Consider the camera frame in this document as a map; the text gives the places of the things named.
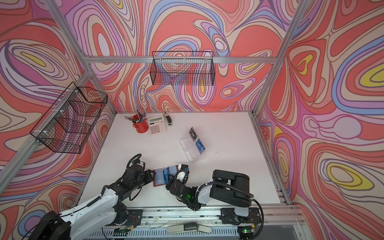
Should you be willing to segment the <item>pens and pencils bunch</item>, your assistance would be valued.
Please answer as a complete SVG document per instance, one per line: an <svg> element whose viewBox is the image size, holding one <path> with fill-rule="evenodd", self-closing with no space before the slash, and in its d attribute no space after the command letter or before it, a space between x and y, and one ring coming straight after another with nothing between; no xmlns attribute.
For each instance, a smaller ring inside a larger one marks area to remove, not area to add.
<svg viewBox="0 0 384 240"><path fill-rule="evenodd" d="M147 111L143 110L140 107L136 107L136 115L133 117L125 116L126 120L129 120L133 123L142 123L146 120L147 118Z"/></svg>

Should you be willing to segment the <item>pink desk calculator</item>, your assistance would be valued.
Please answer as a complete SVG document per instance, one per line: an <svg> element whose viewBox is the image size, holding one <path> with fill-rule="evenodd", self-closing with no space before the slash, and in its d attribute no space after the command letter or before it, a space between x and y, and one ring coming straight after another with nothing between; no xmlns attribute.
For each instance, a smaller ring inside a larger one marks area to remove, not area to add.
<svg viewBox="0 0 384 240"><path fill-rule="evenodd" d="M152 136L167 132L166 120L163 116L156 116L148 119L149 131Z"/></svg>

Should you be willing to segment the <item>blue credit card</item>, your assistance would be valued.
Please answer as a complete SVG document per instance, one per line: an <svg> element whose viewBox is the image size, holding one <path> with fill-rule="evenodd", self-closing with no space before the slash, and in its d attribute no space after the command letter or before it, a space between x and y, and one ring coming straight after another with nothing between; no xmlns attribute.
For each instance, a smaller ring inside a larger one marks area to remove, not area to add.
<svg viewBox="0 0 384 240"><path fill-rule="evenodd" d="M199 153L202 154L205 151L205 147L200 139L196 141L197 149L199 150Z"/></svg>
<svg viewBox="0 0 384 240"><path fill-rule="evenodd" d="M164 177L164 185L166 185L169 182L168 176L170 175L170 168L166 168L163 170L163 177Z"/></svg>

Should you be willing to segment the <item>red leather card holder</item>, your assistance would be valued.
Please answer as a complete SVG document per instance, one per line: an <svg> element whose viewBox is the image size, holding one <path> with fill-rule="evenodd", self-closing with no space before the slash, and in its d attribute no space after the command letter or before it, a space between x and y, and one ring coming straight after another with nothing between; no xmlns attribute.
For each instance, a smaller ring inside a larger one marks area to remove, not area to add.
<svg viewBox="0 0 384 240"><path fill-rule="evenodd" d="M158 186L166 185L169 181L168 176L174 177L178 170L179 170L178 165L155 169L154 170L155 178L153 181L153 186L158 187Z"/></svg>

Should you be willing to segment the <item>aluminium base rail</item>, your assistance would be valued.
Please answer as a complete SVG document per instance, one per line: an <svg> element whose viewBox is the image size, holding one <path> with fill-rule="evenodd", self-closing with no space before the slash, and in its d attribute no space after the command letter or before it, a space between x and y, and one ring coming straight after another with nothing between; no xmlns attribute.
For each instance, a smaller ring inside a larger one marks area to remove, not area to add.
<svg viewBox="0 0 384 240"><path fill-rule="evenodd" d="M123 211L122 217L114 223L118 217L115 209L104 210L96 217L102 217L111 213L114 217L108 220L103 226L129 228L143 227L155 228L161 225L168 226L177 223L197 222L207 226L223 226L220 220L223 216L221 209L228 209L229 206L202 207L199 211L192 211L187 207L169 208L128 208ZM305 219L301 210L293 205L262 205L265 225L304 225Z"/></svg>

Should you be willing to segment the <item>grey black stapler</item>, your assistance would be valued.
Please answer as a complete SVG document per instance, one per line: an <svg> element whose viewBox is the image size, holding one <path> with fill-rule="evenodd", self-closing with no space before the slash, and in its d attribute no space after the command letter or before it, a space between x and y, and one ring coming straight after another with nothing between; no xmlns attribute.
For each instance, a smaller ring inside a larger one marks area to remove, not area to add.
<svg viewBox="0 0 384 240"><path fill-rule="evenodd" d="M169 116L169 114L166 113L166 112L164 112L164 118L165 118L165 120L166 120L168 126L171 127L171 126L173 125L173 122L172 122L172 118Z"/></svg>

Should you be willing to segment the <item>grey foot pedal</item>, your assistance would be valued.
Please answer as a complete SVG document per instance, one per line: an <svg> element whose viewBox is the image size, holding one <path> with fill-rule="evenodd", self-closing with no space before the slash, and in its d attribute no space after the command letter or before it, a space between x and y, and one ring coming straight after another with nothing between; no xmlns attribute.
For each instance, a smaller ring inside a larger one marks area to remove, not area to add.
<svg viewBox="0 0 384 240"><path fill-rule="evenodd" d="M192 233L192 232L201 232L210 234L212 228L199 225L197 223L185 223L181 225L173 225L167 227L167 234L181 234L181 233Z"/></svg>

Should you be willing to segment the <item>red metal pen bucket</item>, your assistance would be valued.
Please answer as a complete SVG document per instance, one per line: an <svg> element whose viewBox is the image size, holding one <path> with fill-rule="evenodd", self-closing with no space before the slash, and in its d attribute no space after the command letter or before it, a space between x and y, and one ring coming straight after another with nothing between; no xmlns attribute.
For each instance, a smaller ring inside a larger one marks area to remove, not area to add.
<svg viewBox="0 0 384 240"><path fill-rule="evenodd" d="M140 134L143 134L149 130L149 125L147 123L147 119L142 123L133 123L133 127L136 129L136 131Z"/></svg>

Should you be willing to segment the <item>aluminium frame post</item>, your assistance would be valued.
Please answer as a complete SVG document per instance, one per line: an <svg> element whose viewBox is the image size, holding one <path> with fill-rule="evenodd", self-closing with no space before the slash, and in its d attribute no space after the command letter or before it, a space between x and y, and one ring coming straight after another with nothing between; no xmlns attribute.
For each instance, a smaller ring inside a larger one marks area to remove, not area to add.
<svg viewBox="0 0 384 240"><path fill-rule="evenodd" d="M102 86L100 80L96 76L95 72L91 68L90 64L86 62L87 56L85 55L84 51L82 50L81 46L79 45L76 37L74 36L67 20L65 19L65 16L63 15L62 11L60 10L58 4L56 1L44 1L48 11L51 13L53 19L59 26L60 30L63 33L63 37L69 42L75 56L78 58L79 63L85 70L85 79L86 80L79 80L78 85L79 86L85 86L88 81L91 81L94 87L100 91L106 94L106 91L104 87Z"/></svg>

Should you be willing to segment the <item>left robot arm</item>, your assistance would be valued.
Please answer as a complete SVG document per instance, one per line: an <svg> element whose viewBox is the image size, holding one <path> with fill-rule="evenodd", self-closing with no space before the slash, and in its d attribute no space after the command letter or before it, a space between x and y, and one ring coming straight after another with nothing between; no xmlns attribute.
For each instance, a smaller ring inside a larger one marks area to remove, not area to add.
<svg viewBox="0 0 384 240"><path fill-rule="evenodd" d="M124 200L154 181L156 172L145 164L127 165L123 175L105 185L96 197L61 213L51 211L28 233L30 240L82 240L110 225L123 225L130 218Z"/></svg>

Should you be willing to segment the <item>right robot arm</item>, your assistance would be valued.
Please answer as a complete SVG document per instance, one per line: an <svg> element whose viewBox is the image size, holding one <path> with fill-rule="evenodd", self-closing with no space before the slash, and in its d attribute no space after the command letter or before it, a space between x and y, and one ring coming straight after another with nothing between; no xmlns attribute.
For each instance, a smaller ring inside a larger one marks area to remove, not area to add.
<svg viewBox="0 0 384 240"><path fill-rule="evenodd" d="M245 174L215 170L211 180L199 187L187 187L189 168L166 176L166 189L192 211L199 211L209 201L231 205L223 208L219 219L223 224L262 224L264 214L260 204L250 193L250 178Z"/></svg>

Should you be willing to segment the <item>clear acrylic card stand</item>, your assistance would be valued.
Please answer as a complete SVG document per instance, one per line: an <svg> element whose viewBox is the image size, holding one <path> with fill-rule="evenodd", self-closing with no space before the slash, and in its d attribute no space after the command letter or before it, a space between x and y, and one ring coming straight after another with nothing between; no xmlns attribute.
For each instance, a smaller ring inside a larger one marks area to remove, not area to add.
<svg viewBox="0 0 384 240"><path fill-rule="evenodd" d="M205 152L206 152L206 148L205 148L205 151L200 154L199 153L199 150L197 149L197 146L196 146L196 141L193 141L190 134L189 134L189 131L186 132L180 139L179 139L179 143L181 145L181 148L187 158L187 161L190 163L190 164L194 164L196 162L199 162L199 161L202 161L205 159Z"/></svg>

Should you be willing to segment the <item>black VIP credit card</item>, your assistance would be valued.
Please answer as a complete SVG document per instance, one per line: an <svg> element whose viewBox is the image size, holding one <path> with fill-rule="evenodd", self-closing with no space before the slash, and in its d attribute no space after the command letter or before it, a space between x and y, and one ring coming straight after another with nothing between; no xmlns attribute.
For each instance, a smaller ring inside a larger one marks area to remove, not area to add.
<svg viewBox="0 0 384 240"><path fill-rule="evenodd" d="M195 130L194 130L193 127L190 128L190 130L189 130L189 134L190 134L190 136L191 136L191 138L192 138L193 141L196 141L196 140L197 140L198 135L197 135L197 133L195 132Z"/></svg>

